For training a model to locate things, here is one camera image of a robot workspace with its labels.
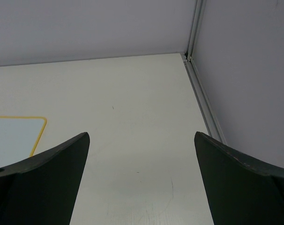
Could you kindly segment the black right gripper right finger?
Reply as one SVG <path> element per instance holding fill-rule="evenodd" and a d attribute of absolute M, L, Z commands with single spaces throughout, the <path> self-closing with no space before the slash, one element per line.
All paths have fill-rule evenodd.
<path fill-rule="evenodd" d="M 284 168 L 196 132 L 194 145 L 216 225 L 284 225 Z"/>

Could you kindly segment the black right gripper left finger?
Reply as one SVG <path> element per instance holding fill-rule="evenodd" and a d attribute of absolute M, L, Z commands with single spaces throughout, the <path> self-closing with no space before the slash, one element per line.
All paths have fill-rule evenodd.
<path fill-rule="evenodd" d="M 70 224 L 90 146 L 87 132 L 0 168 L 0 225 Z"/>

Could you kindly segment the yellow framed small whiteboard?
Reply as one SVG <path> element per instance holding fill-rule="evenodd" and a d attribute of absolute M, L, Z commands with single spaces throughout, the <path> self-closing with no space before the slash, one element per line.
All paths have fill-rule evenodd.
<path fill-rule="evenodd" d="M 45 117 L 0 116 L 0 168 L 32 157 L 46 124 Z"/>

